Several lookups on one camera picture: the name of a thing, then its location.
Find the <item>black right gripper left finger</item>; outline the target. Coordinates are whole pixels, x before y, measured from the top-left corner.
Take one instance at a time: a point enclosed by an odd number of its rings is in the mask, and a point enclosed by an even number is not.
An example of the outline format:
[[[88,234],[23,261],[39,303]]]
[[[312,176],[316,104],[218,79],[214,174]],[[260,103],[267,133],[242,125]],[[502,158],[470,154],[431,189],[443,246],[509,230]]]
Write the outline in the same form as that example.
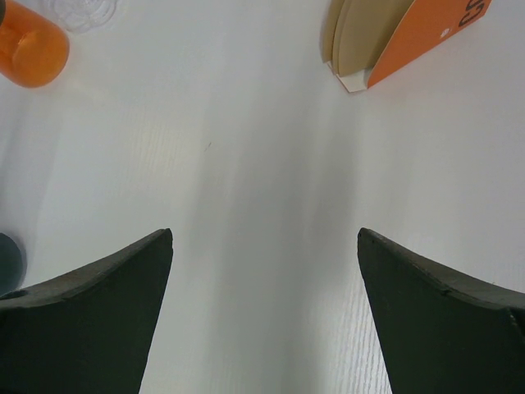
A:
[[[173,257],[169,229],[1,299],[3,393],[137,393]]]

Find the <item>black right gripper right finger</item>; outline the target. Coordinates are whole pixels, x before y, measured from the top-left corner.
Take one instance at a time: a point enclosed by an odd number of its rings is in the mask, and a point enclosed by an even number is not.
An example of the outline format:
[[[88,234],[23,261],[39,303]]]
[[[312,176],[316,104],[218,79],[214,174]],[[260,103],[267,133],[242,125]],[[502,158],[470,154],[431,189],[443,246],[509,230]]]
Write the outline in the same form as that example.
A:
[[[522,393],[524,295],[363,228],[358,264],[394,393]]]

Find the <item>orange coffee filter box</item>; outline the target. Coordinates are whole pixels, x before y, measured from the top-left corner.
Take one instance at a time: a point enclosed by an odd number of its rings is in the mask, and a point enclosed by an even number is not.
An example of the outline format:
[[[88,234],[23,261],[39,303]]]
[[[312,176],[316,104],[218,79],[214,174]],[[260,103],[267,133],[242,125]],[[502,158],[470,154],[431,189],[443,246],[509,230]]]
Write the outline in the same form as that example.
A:
[[[351,76],[335,74],[350,92],[366,90],[486,14],[489,1],[411,1],[376,64]]]

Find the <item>orange liquid glass beaker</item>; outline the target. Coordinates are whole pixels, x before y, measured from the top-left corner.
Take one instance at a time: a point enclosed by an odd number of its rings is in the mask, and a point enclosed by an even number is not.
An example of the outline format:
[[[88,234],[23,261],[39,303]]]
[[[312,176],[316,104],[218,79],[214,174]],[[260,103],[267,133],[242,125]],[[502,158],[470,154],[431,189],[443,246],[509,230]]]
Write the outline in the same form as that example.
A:
[[[16,1],[1,2],[1,74],[26,88],[52,82],[70,52],[66,33]]]

